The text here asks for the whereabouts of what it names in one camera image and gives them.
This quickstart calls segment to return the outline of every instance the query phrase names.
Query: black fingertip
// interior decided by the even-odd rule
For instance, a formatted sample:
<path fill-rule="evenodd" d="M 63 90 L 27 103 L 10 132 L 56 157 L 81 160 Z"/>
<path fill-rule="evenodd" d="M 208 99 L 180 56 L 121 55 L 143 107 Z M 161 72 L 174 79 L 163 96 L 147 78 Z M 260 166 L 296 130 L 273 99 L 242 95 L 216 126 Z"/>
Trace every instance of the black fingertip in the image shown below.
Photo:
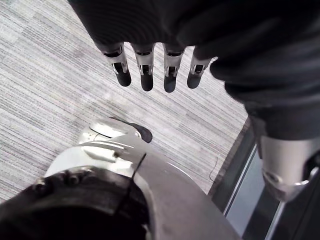
<path fill-rule="evenodd" d="M 116 74 L 116 78 L 118 79 L 118 82 L 123 87 L 128 87 L 131 84 L 131 76 L 129 70 L 126 72 L 120 71 L 118 74 Z"/>
<path fill-rule="evenodd" d="M 195 89 L 199 86 L 201 80 L 201 76 L 197 74 L 191 74 L 189 73 L 188 79 L 186 81 L 186 84 L 190 89 Z"/>
<path fill-rule="evenodd" d="M 154 77 L 148 73 L 141 75 L 141 86 L 143 90 L 149 92 L 154 87 Z"/>
<path fill-rule="evenodd" d="M 169 75 L 169 76 L 164 76 L 164 90 L 167 93 L 172 93 L 176 89 L 176 76 Z"/>

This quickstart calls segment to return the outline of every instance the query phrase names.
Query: screw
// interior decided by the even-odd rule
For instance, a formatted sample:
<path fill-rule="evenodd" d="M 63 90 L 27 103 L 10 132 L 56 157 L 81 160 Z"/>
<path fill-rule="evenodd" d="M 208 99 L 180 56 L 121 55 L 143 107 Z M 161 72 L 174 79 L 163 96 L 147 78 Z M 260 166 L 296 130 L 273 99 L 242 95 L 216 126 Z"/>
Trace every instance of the screw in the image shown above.
<path fill-rule="evenodd" d="M 68 183 L 70 185 L 72 185 L 72 186 L 77 185 L 77 184 L 80 183 L 80 177 L 78 175 L 76 175 L 76 174 L 73 174 L 73 175 L 69 176 L 68 180 L 69 180 Z"/>
<path fill-rule="evenodd" d="M 32 188 L 37 194 L 44 194 L 47 191 L 45 179 L 41 177 L 38 180 L 36 180 Z"/>

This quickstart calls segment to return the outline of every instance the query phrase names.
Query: metal finger segment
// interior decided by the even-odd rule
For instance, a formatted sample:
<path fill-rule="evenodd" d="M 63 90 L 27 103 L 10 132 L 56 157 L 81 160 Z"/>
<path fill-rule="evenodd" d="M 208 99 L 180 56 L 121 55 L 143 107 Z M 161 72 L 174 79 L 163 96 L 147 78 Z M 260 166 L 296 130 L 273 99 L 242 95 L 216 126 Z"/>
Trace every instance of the metal finger segment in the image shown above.
<path fill-rule="evenodd" d="M 195 57 L 194 52 L 190 64 L 190 72 L 188 79 L 186 81 L 187 85 L 191 89 L 195 89 L 199 86 L 202 74 L 204 74 L 206 68 L 208 67 L 211 58 L 199 60 Z"/>
<path fill-rule="evenodd" d="M 176 79 L 185 49 L 178 45 L 163 44 L 164 49 L 164 90 L 171 93 L 176 88 Z"/>
<path fill-rule="evenodd" d="M 135 53 L 136 63 L 141 77 L 141 86 L 145 91 L 154 87 L 154 48 L 155 44 L 131 44 Z"/>
<path fill-rule="evenodd" d="M 103 55 L 112 65 L 113 71 L 121 86 L 127 87 L 131 84 L 131 76 L 128 68 L 127 57 L 124 50 L 124 43 L 115 43 L 112 45 L 98 45 Z"/>

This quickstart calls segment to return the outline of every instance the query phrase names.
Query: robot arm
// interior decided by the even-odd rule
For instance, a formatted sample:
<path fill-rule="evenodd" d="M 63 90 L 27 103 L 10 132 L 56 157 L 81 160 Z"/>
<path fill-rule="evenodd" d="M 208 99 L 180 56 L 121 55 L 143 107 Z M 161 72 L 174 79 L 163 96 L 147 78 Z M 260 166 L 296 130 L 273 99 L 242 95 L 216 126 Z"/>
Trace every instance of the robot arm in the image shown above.
<path fill-rule="evenodd" d="M 319 3 L 69 2 L 100 50 L 114 43 L 132 43 L 146 91 L 153 86 L 152 51 L 142 56 L 137 45 L 164 43 L 167 92 L 175 89 L 186 46 L 196 46 L 187 80 L 190 88 L 199 85 L 211 58 L 218 57 L 210 71 L 225 81 L 225 89 L 233 98 L 244 104 L 263 159 L 264 179 L 276 198 L 292 199 L 315 174 L 317 164 L 313 159 L 320 150 Z M 124 75 L 128 68 L 124 57 L 119 66 Z M 117 68 L 115 73 L 120 82 Z M 127 70 L 126 81 L 120 84 L 128 86 L 130 81 Z"/>

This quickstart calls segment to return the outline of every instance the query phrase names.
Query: striped carpet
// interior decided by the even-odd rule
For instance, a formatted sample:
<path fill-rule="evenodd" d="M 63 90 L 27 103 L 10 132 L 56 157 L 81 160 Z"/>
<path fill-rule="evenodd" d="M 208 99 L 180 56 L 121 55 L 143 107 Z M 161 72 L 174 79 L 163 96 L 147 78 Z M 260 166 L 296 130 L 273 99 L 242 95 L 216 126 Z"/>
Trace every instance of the striped carpet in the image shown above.
<path fill-rule="evenodd" d="M 109 116 L 150 129 L 154 148 L 209 191 L 247 115 L 208 71 L 188 89 L 192 48 L 166 93 L 157 44 L 154 89 L 144 92 L 127 44 L 132 84 L 123 88 L 65 0 L 1 0 L 0 9 L 0 202 L 42 176 L 92 119 Z"/>

